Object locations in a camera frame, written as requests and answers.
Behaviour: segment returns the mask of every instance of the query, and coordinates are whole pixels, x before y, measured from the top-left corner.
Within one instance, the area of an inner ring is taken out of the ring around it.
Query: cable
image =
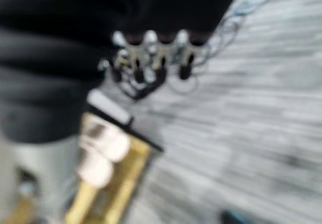
[[[241,4],[239,4],[234,10],[232,10],[232,13],[228,16],[226,16],[218,26],[218,29],[216,31],[217,34],[220,35],[221,41],[224,41],[224,35],[225,31],[224,28],[227,26],[228,23],[233,23],[233,37],[226,43],[221,43],[221,47],[215,51],[215,53],[210,54],[208,56],[208,59],[216,57],[219,53],[224,51],[229,45],[231,45],[239,32],[239,30],[242,28],[243,23],[245,22],[246,16],[254,14],[257,12],[261,7],[269,3],[271,0],[263,0],[260,3],[252,3],[250,1],[244,1]]]

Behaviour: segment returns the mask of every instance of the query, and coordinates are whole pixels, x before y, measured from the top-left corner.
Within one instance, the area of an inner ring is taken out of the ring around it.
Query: black knob
[[[182,80],[187,80],[191,76],[191,71],[192,71],[192,63],[195,59],[194,54],[191,54],[188,58],[188,64],[187,65],[182,65],[179,69],[179,78]]]

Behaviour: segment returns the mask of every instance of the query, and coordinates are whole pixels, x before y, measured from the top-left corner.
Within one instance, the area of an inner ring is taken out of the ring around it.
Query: white plastic part
[[[101,189],[113,176],[113,164],[89,145],[82,146],[83,159],[78,167],[78,174],[88,184]]]
[[[95,128],[96,135],[89,134]],[[88,129],[84,130],[81,138],[81,145],[92,145],[103,157],[114,163],[122,161],[130,151],[129,136],[119,127],[100,118],[88,124]]]

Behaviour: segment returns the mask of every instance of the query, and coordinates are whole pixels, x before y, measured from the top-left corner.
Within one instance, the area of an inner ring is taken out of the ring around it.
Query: black cloth
[[[214,29],[231,0],[0,0],[0,126],[18,142],[78,132],[115,30]]]

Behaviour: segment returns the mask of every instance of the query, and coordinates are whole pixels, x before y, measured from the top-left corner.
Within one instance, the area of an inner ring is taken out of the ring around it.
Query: gray floor
[[[226,207],[261,222],[322,223],[321,29],[322,0],[274,0],[247,18],[195,93],[164,86],[131,106],[105,87],[167,150],[125,223],[217,223]]]

